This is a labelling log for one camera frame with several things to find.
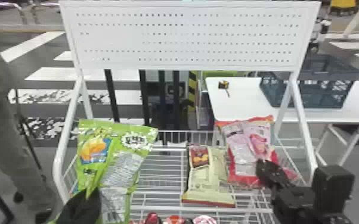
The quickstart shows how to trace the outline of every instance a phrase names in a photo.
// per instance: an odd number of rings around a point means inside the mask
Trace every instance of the white table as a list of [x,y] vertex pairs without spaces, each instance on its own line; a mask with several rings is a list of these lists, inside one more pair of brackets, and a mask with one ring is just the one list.
[[[218,89],[218,82],[229,81],[228,97],[223,89]],[[215,120],[232,121],[245,120],[256,116],[267,116],[272,114],[274,118],[279,112],[279,108],[272,107],[262,93],[259,84],[261,78],[246,77],[209,77],[206,78],[206,86],[209,92],[209,98]],[[346,123],[359,125],[359,81],[352,86],[342,108],[340,109],[305,109],[306,120],[308,123],[325,123],[327,124],[322,137],[316,147],[316,155],[323,163],[324,160],[318,154],[323,146],[324,140],[330,133],[334,134],[338,140],[343,143],[347,149],[345,154],[339,160],[343,165],[350,155],[355,144],[359,140],[359,128],[346,141],[333,128],[333,123]],[[283,122],[298,122],[296,111],[293,108],[288,109],[284,116]]]

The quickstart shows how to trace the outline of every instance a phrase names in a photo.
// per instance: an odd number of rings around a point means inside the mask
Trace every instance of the plastic basket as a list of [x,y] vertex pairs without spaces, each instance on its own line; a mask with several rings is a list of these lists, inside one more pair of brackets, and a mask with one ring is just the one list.
[[[262,89],[271,106],[279,107],[290,73],[260,72]],[[298,77],[305,108],[342,108],[359,70],[330,55],[307,57]]]
[[[201,214],[213,217],[220,224],[276,223],[270,204],[270,190],[249,189],[245,186],[228,184],[228,191],[236,200],[236,208],[206,207],[181,202],[187,184],[188,157],[186,144],[213,144],[212,131],[160,131],[153,151],[140,168],[138,188],[131,201],[131,220],[144,220],[149,212],[156,212],[162,219],[172,215],[194,218]],[[297,174],[296,185],[306,185],[301,173],[292,161],[286,148],[277,141],[276,152],[279,164]],[[66,153],[63,166],[64,189],[72,192],[77,177],[74,169],[75,153]]]

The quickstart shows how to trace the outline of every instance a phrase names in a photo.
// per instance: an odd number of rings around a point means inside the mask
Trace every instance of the wire rack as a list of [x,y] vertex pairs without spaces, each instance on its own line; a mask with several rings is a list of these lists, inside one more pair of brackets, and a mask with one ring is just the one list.
[[[275,223],[270,205],[270,190],[250,189],[246,186],[228,184],[228,191],[236,201],[235,208],[206,207],[181,202],[187,184],[187,143],[211,145],[222,148],[213,141],[212,131],[159,132],[153,151],[140,168],[138,188],[132,196],[131,219],[134,222],[146,218],[151,211],[165,219],[172,215],[196,217],[211,216],[220,223]],[[276,152],[280,165],[295,172],[297,185],[305,181],[281,141],[277,141]],[[72,192],[77,183],[74,163],[76,155],[66,157],[66,171],[63,173],[65,188]]]

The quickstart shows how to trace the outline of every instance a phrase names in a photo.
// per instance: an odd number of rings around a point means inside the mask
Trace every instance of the perforated metal board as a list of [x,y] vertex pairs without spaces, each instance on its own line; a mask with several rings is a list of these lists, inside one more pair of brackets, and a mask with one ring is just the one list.
[[80,68],[270,71],[299,69],[320,6],[311,1],[60,4]]

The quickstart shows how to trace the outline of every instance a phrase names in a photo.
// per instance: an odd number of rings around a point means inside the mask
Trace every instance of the yellow and black stripe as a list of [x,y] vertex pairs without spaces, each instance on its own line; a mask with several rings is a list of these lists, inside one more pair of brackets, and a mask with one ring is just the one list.
[[188,113],[195,112],[197,100],[197,71],[190,71],[188,79]]

